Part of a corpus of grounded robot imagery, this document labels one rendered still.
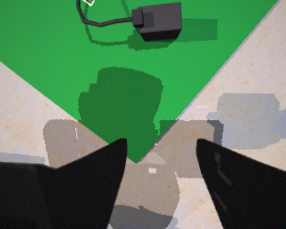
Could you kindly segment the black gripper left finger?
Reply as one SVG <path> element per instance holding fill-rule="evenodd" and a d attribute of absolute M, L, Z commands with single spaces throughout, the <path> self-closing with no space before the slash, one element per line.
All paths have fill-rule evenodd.
<path fill-rule="evenodd" d="M 0 216 L 39 229 L 108 229 L 127 159 L 127 139 L 62 167 L 0 162 Z"/>

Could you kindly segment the green circuit board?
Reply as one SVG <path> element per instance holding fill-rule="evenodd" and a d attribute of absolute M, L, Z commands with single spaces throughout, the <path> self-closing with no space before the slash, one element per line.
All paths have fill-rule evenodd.
<path fill-rule="evenodd" d="M 277 0 L 80 0 L 97 23 L 181 3 L 177 39 L 144 41 L 133 21 L 82 23 L 76 0 L 0 0 L 0 62 L 135 164 Z"/>

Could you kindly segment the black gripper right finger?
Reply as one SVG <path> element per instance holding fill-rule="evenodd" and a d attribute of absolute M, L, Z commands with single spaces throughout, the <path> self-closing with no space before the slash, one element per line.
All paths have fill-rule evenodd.
<path fill-rule="evenodd" d="M 195 153 L 222 229 L 286 229 L 286 171 L 202 138 Z"/>

